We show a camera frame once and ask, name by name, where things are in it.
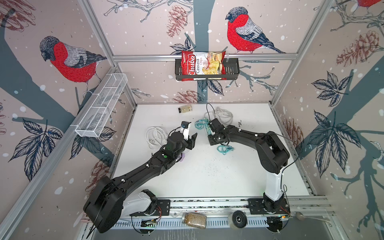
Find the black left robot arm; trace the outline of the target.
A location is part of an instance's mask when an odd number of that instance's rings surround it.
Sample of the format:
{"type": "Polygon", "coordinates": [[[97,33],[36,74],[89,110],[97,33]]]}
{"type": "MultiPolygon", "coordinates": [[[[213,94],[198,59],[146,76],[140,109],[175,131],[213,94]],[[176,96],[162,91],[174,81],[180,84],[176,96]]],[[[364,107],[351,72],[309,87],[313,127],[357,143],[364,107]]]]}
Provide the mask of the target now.
{"type": "Polygon", "coordinates": [[[105,233],[123,214],[155,211],[157,198],[151,191],[143,190],[136,196],[131,193],[173,167],[183,157],[184,150],[195,147],[197,135],[189,135],[189,125],[183,121],[167,138],[167,143],[143,165],[120,177],[105,176],[99,180],[83,207],[95,229],[105,233]]]}

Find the teal charger with cable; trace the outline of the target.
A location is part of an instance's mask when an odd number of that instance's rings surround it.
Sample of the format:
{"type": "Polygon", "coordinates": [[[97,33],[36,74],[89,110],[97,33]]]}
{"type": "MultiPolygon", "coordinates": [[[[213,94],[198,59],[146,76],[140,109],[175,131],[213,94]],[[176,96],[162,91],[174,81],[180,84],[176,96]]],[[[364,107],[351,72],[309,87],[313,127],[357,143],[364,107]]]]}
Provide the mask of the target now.
{"type": "Polygon", "coordinates": [[[202,118],[195,122],[195,128],[198,130],[205,129],[208,132],[209,129],[209,120],[207,118],[202,118]]]}

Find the purple power strip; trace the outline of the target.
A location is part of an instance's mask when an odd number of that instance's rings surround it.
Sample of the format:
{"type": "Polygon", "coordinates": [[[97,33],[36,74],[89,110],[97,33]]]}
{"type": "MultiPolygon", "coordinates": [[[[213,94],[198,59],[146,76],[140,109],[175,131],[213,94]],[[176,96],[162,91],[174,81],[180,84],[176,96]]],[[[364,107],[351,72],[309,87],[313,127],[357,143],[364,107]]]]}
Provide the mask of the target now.
{"type": "Polygon", "coordinates": [[[177,163],[180,162],[180,161],[182,161],[184,158],[185,158],[185,154],[182,153],[181,156],[180,156],[180,158],[177,160],[177,163]]]}

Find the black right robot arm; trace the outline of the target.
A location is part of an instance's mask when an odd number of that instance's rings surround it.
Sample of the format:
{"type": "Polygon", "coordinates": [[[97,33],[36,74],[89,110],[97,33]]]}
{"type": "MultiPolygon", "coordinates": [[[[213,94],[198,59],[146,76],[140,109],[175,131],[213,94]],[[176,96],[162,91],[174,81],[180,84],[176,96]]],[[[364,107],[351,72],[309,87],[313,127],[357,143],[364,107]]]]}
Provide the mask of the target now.
{"type": "Polygon", "coordinates": [[[235,126],[224,126],[218,119],[209,121],[211,146],[238,143],[257,151],[262,167],[266,170],[266,189],[262,198],[248,200],[252,215],[288,215],[290,206],[282,190],[282,174],[288,165],[290,153],[274,132],[254,133],[235,126]]]}

